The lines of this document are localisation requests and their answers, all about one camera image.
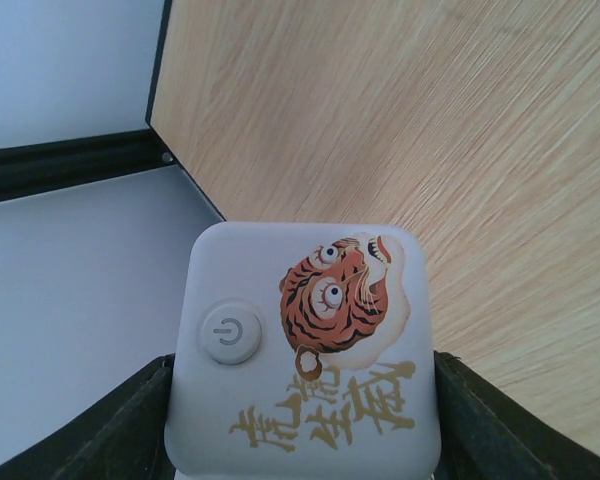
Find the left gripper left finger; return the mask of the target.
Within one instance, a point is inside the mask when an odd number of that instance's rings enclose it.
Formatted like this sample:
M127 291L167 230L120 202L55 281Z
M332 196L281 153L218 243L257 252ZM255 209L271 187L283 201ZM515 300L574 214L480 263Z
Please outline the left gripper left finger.
M0 479L173 479L164 445L174 356L150 361L74 420L0 465Z

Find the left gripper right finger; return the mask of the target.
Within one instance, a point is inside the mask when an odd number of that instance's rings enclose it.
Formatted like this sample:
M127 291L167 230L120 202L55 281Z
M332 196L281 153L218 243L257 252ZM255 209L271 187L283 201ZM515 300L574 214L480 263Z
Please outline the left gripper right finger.
M534 416L460 358L435 352L436 479L600 479L600 456Z

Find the white tiger cube plug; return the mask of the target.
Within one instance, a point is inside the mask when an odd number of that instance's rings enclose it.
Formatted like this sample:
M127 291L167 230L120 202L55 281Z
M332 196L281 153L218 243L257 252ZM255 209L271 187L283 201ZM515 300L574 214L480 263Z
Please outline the white tiger cube plug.
M390 225L222 222L195 241L165 448L180 479L428 479L426 256Z

